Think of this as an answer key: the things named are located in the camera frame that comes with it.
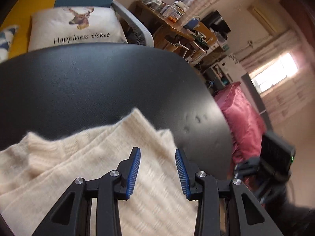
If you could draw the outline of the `cream knitted sweater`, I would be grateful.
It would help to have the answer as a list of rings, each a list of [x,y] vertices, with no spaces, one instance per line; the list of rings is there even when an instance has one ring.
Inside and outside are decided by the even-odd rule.
[[[75,178],[100,178],[140,148],[134,192],[119,203],[123,235],[193,235],[197,203],[182,193],[176,145],[134,109],[114,125],[48,141],[33,132],[1,151],[1,215],[15,235],[31,235]]]

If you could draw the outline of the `pink quilted blanket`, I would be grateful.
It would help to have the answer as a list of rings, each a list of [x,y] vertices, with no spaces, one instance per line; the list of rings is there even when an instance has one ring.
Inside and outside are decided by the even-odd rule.
[[[232,158],[228,176],[235,166],[251,157],[260,156],[262,136],[266,131],[263,119],[247,100],[240,83],[232,83],[219,91],[215,101],[223,113],[232,136]]]

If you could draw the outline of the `white storage cabinet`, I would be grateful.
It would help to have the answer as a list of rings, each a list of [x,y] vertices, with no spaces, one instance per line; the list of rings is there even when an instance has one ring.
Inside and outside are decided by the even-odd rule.
[[[240,82],[246,73],[240,61],[229,55],[212,64],[203,76],[212,88],[219,91],[231,83]]]

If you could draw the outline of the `black leather table cover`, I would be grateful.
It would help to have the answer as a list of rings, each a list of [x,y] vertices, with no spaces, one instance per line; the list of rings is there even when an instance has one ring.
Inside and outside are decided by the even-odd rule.
[[[32,51],[1,64],[1,148],[27,132],[49,140],[118,122],[137,108],[169,129],[189,160],[223,180],[231,162],[227,122],[200,77],[177,54],[92,43]]]

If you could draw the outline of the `cluttered wooden desk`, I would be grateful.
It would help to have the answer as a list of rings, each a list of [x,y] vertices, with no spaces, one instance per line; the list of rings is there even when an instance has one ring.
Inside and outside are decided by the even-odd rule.
[[[198,22],[189,30],[178,22],[173,22],[160,15],[160,12],[151,9],[141,1],[135,3],[134,15],[137,18],[148,16],[151,23],[157,24],[153,31],[154,47],[182,54],[192,65],[199,61],[213,63],[225,57],[225,51],[219,43],[219,33],[205,27]]]

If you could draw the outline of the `deer print white cushion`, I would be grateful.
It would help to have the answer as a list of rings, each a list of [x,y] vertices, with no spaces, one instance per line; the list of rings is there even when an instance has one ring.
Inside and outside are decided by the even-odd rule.
[[[111,7],[55,7],[32,15],[28,51],[77,43],[126,43]]]

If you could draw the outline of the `blue white triangle cushion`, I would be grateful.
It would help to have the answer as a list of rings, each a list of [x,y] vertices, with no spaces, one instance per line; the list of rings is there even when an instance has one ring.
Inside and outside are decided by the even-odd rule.
[[[8,59],[8,54],[14,39],[14,35],[19,29],[18,25],[4,28],[0,34],[0,63]]]

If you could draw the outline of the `grey yellow blue sofa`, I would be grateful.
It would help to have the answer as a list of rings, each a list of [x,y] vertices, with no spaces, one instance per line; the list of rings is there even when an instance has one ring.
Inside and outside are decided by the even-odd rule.
[[[19,29],[8,54],[8,59],[28,52],[32,29],[32,15],[55,7],[111,7],[116,17],[123,19],[136,36],[135,44],[154,46],[153,37],[146,27],[123,5],[115,0],[18,0],[1,24],[1,31],[12,25]]]

